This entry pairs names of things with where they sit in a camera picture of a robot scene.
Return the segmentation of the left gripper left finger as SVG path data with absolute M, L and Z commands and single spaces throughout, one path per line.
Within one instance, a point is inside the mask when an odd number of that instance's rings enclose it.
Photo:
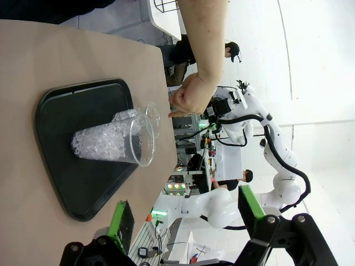
M 129 258 L 134 216 L 128 201 L 118 202 L 108 232 L 89 244 L 68 243 L 60 265 L 135 265 Z

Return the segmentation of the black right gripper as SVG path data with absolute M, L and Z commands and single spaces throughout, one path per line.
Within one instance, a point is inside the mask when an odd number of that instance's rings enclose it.
M 199 123 L 199 128 L 201 130 L 218 131 L 219 124 L 216 123 L 217 120 L 222 118 L 225 114 L 229 113 L 231 108 L 228 104 L 227 98 L 212 98 L 206 108 L 206 117 L 210 124 Z

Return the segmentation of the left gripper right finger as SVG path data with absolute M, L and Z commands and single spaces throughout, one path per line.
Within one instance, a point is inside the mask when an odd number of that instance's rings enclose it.
M 300 213 L 291 220 L 266 214 L 249 186 L 239 187 L 238 208 L 249 233 L 236 265 L 265 265 L 271 251 L 283 248 L 294 265 L 337 265 L 312 216 Z

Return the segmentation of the person's left hand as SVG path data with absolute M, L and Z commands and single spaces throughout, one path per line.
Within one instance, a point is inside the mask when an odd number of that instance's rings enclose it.
M 221 76 L 209 76 L 200 72 L 189 75 L 169 98 L 175 111 L 171 111 L 168 117 L 201 115 L 214 95 L 220 78 Z

